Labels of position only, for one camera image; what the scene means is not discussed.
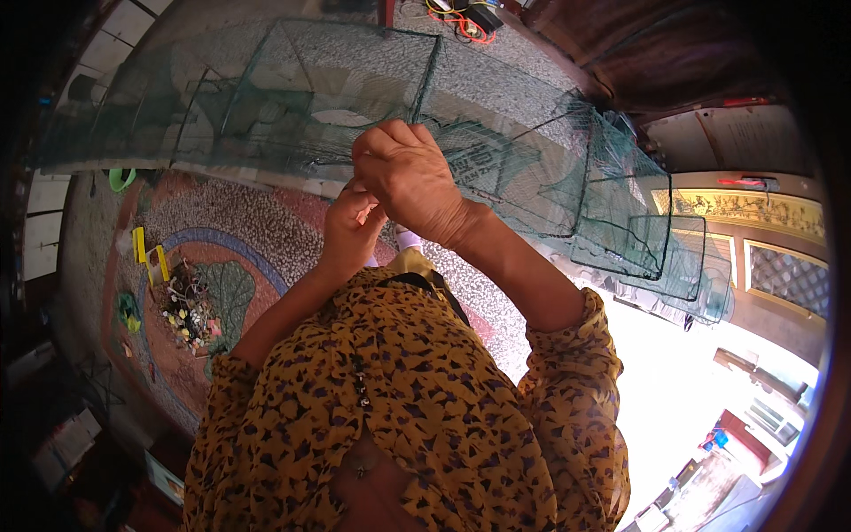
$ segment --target woman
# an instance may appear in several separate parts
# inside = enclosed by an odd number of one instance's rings
[[[614,530],[623,366],[600,298],[464,199],[424,126],[369,129],[352,160],[317,266],[214,362],[185,528]],[[532,346],[519,386],[416,237],[362,267],[388,216],[511,298]]]

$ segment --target yellow floral blouse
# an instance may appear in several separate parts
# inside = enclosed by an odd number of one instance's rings
[[[528,331],[515,387],[442,296],[376,286],[394,273],[361,270],[260,372],[215,359],[184,528],[333,529],[346,508],[328,483],[366,424],[416,476],[401,502],[429,530],[614,530],[623,365],[599,296],[583,290],[581,325]]]

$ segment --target sleeve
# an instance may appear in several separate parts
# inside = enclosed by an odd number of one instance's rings
[[[520,405],[538,437],[558,498],[558,529],[612,531],[630,499],[626,444],[614,422],[623,364],[600,296],[589,289],[582,323],[544,334],[520,380]]]
[[[222,475],[226,449],[233,441],[248,410],[248,401],[254,395],[254,383],[259,370],[244,360],[222,355],[213,360],[213,383],[207,397],[204,414],[192,452],[186,464],[186,492],[183,506],[183,529],[200,528],[203,520],[205,497]]]

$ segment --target black strap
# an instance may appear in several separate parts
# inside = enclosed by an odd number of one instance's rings
[[[449,291],[449,288],[446,286],[446,281],[443,279],[443,276],[434,270],[431,270],[431,276],[434,278],[434,285],[432,286],[425,277],[421,276],[419,273],[414,272],[405,272],[400,273],[399,275],[390,277],[378,283],[377,286],[381,288],[386,288],[387,284],[390,281],[396,281],[397,283],[406,283],[411,284],[418,289],[423,289],[434,299],[437,299],[437,292],[435,292],[435,287],[439,288],[443,291],[443,295],[446,296],[447,301],[449,302],[449,306],[452,307],[452,310],[455,312],[455,315],[458,316],[462,322],[467,327],[470,327],[470,320],[467,319],[466,313],[461,309],[461,304],[458,300],[455,299],[455,296],[452,295],[452,292]]]

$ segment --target hand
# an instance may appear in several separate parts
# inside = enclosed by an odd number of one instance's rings
[[[464,199],[446,158],[422,124],[388,120],[351,146],[355,180],[372,192],[392,220],[455,249],[487,207]]]
[[[316,269],[338,283],[366,264],[387,222],[375,196],[355,188],[350,182],[325,214],[325,244]]]

